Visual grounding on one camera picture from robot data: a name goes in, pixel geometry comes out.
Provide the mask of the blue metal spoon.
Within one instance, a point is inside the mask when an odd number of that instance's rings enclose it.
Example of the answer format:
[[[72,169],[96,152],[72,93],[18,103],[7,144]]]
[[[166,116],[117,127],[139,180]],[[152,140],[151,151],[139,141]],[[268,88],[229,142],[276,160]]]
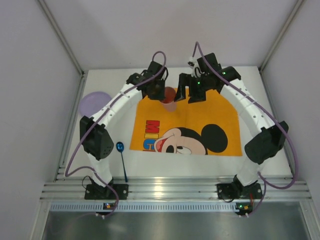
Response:
[[[124,180],[127,183],[128,182],[128,176],[127,176],[126,167],[125,167],[125,161],[124,161],[124,156],[123,156],[124,149],[125,149],[124,144],[121,141],[118,141],[116,143],[116,150],[120,153],[121,161],[122,161],[122,167],[123,167]]]

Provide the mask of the orange cartoon mouse placemat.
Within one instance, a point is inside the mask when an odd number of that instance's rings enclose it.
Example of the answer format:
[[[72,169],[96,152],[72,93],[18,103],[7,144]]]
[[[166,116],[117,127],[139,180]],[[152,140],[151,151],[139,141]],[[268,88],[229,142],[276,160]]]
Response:
[[[130,149],[152,153],[242,156],[236,109],[217,91],[204,102],[174,102],[174,111],[147,97],[136,109]]]

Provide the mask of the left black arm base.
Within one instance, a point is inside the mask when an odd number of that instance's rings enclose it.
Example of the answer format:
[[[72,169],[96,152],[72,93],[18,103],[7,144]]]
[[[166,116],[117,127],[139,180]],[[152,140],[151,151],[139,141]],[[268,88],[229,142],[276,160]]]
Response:
[[[88,176],[90,183],[84,185],[84,179],[82,179],[81,185],[85,189],[85,200],[116,200],[116,194],[108,187],[101,186],[94,182],[90,176]],[[112,180],[109,185],[118,195],[119,200],[126,200],[129,194],[129,185],[122,183],[114,183]]]

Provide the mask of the aluminium mounting rail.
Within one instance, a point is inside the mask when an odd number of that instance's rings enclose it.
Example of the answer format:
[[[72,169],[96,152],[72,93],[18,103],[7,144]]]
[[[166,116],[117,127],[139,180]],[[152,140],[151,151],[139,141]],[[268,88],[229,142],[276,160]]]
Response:
[[[64,166],[58,169],[56,179],[44,184],[40,194],[42,201],[75,201],[85,196],[88,177],[64,177]],[[217,201],[217,184],[229,183],[231,178],[222,177],[131,177],[128,180],[128,200],[200,200]],[[289,189],[266,187],[265,201],[285,202],[311,199],[304,180],[298,180]]]

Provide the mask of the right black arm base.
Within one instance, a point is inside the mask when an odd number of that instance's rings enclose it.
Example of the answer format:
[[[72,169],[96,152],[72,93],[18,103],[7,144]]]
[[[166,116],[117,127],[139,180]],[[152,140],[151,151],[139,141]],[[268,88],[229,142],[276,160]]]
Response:
[[[218,183],[216,185],[217,195],[219,200],[225,202],[232,202],[234,200],[250,200],[250,199],[261,199],[263,191],[258,181],[254,181],[249,185],[242,185],[238,177],[235,175],[232,182],[229,183]]]

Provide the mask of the pink plastic cup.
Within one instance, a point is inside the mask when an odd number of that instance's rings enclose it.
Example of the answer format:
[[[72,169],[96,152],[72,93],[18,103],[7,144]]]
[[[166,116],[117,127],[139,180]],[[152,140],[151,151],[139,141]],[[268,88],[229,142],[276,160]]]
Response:
[[[175,96],[176,96],[175,89],[169,86],[165,87],[164,96],[165,98],[160,101],[162,106],[168,112],[174,112],[177,108],[177,104],[175,102]]]

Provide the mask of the right aluminium frame post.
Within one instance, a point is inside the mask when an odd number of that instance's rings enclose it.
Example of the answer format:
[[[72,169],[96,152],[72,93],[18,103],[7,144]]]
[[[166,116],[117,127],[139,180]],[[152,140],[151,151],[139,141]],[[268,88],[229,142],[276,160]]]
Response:
[[[305,0],[296,0],[294,2],[293,7],[291,8],[288,16],[285,18],[285,21],[283,22],[280,30],[276,34],[274,41],[272,42],[260,66],[258,67],[259,73],[262,73],[264,69],[267,67],[268,63],[270,62],[276,50],[280,46],[282,40],[284,39],[290,27],[292,26],[293,22],[295,21],[295,18],[298,16],[305,2]]]

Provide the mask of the purple plastic plate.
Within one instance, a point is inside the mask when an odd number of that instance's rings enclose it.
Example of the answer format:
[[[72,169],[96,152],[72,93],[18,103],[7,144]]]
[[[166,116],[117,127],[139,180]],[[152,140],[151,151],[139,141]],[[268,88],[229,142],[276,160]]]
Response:
[[[84,96],[78,106],[78,112],[81,117],[91,117],[100,111],[106,104],[112,100],[111,96],[103,91],[95,91]]]

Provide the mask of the aluminium frame post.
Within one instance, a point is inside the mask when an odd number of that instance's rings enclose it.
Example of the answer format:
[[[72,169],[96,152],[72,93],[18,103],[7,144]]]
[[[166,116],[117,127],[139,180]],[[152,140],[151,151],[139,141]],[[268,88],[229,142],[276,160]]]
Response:
[[[298,16],[305,2],[305,0],[296,0],[294,2],[293,7],[291,8],[288,16],[285,18],[285,21],[283,22],[280,30],[276,34],[274,41],[272,42],[260,66],[258,67],[259,73],[262,73],[264,69],[267,67],[268,63],[270,62],[276,50],[280,46],[282,40],[284,39],[290,27],[292,26],[293,22],[295,21],[295,18]]]
[[[65,38],[64,33],[62,32],[60,26],[58,25],[52,11],[50,10],[49,6],[47,5],[45,0],[36,0],[39,8],[44,13],[46,19],[48,20],[53,32],[55,33],[56,37],[58,38],[60,44],[62,45],[63,49],[65,50],[66,54],[68,55],[70,61],[72,62],[73,66],[77,70],[77,72],[83,76],[85,71],[79,64],[76,56],[74,55],[72,48],[70,47],[67,39]]]

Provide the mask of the left aluminium frame post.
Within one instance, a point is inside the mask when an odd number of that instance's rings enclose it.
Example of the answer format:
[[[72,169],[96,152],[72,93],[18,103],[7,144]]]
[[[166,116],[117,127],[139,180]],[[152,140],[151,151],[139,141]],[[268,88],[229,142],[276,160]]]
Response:
[[[60,44],[62,45],[63,49],[65,50],[66,54],[68,55],[70,61],[72,62],[73,66],[77,70],[77,72],[83,76],[85,71],[79,64],[76,56],[74,55],[72,48],[70,47],[67,39],[65,38],[64,33],[62,32],[60,26],[58,25],[52,11],[50,10],[49,6],[47,5],[45,0],[36,0],[39,8],[44,13],[46,19],[48,20],[53,32],[55,33],[56,37],[58,38]]]

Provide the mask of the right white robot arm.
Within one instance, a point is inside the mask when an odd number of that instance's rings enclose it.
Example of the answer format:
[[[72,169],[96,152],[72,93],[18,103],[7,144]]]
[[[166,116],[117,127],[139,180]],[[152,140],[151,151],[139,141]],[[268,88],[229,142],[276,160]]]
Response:
[[[244,146],[246,158],[232,181],[240,192],[256,183],[264,162],[283,148],[289,126],[261,110],[237,70],[232,66],[222,68],[214,53],[198,59],[191,56],[188,65],[192,72],[179,75],[174,100],[204,102],[206,92],[215,90],[235,108],[251,133],[252,139]]]

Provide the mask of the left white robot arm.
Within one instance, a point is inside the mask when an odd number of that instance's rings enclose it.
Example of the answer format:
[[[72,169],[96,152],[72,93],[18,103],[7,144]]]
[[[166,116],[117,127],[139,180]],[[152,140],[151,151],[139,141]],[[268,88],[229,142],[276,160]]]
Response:
[[[108,156],[115,146],[109,131],[121,117],[144,97],[151,100],[165,98],[165,81],[168,69],[162,64],[152,61],[141,73],[128,77],[120,92],[101,110],[91,117],[80,120],[80,138],[87,153],[93,174],[91,183],[87,185],[85,199],[114,199],[112,192],[113,177],[110,171]]]

